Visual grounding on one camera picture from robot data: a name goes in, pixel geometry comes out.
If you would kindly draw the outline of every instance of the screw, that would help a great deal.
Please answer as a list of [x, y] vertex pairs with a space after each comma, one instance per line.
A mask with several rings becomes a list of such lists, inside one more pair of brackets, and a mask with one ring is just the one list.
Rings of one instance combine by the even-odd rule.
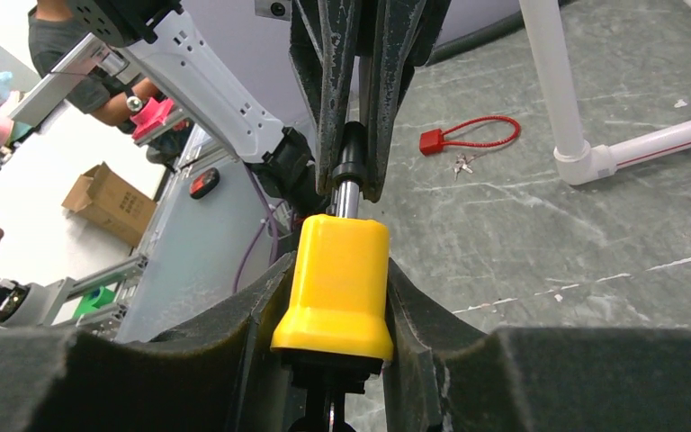
[[281, 4], [279, 2], [274, 2], [272, 3], [271, 7], [272, 15], [274, 16], [282, 16], [284, 15], [284, 4]]
[[141, 99], [134, 95], [126, 99], [126, 106], [132, 112], [138, 113], [142, 108], [144, 108], [144, 103], [141, 102]]

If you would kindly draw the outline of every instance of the pvc pipe elbow joint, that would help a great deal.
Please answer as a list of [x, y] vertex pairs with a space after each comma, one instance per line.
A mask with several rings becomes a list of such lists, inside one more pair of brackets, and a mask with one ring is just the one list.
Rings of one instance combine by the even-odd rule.
[[555, 148], [558, 174], [569, 185], [583, 185], [599, 178], [612, 176], [617, 169], [608, 146], [591, 147], [584, 141], [578, 156], [564, 156]]

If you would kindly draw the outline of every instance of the white wall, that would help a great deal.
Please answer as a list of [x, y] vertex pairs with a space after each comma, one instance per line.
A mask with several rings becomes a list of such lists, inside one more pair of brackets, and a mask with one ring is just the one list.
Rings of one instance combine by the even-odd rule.
[[35, 5], [35, 0], [0, 0], [0, 46], [31, 69], [28, 12]]

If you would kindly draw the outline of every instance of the keys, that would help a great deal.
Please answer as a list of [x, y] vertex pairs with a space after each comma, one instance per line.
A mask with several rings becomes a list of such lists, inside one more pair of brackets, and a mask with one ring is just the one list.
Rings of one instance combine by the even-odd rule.
[[457, 178], [460, 176], [460, 171], [465, 171], [468, 174], [472, 174], [472, 168], [470, 168], [470, 163], [478, 158], [477, 156], [471, 156], [467, 157], [460, 153], [457, 155], [457, 161], [454, 162], [453, 165], [453, 170], [454, 170], [454, 181], [457, 181]]

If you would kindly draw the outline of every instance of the robotic arm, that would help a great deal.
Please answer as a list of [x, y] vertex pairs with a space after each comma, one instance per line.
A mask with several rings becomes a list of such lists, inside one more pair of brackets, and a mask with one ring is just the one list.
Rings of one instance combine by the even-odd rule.
[[305, 138], [268, 112], [221, 62], [179, 2], [71, 0], [97, 38], [115, 47], [234, 158], [266, 193], [301, 216], [323, 212]]

